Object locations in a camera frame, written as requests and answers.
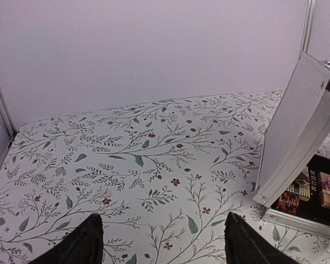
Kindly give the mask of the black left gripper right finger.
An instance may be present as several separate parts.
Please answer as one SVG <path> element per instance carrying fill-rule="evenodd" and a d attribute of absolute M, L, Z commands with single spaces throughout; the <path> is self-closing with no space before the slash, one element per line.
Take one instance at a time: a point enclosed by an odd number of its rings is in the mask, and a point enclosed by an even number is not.
<path fill-rule="evenodd" d="M 277 250 L 238 214 L 229 212 L 224 230 L 226 263 L 297 263 Z"/>

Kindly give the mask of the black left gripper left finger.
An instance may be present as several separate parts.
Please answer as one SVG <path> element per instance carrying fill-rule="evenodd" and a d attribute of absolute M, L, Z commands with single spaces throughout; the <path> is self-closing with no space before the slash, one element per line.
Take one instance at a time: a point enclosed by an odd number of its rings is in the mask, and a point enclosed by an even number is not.
<path fill-rule="evenodd" d="M 102 263 L 102 259 L 102 219 L 98 214 L 91 214 L 67 238 L 31 263 Z"/>

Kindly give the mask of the red black poker chip stack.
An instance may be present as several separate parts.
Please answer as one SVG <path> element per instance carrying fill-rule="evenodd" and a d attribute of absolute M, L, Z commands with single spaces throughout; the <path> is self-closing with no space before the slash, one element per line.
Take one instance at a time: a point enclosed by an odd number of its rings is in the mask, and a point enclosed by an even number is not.
<path fill-rule="evenodd" d="M 298 195 L 285 191 L 276 201 L 274 208 L 284 213 L 295 215 L 299 207 L 300 199 Z"/>

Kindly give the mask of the aluminium poker case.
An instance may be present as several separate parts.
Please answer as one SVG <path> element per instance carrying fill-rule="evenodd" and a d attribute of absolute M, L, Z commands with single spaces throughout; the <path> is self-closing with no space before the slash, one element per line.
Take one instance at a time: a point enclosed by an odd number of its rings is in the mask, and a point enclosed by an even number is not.
<path fill-rule="evenodd" d="M 253 200 L 266 208 L 268 221 L 330 237 L 330 210 L 304 202 L 299 214 L 273 204 L 305 166 L 330 171 L 317 150 L 330 133 L 330 69 L 302 53 L 283 98 L 266 130 Z"/>

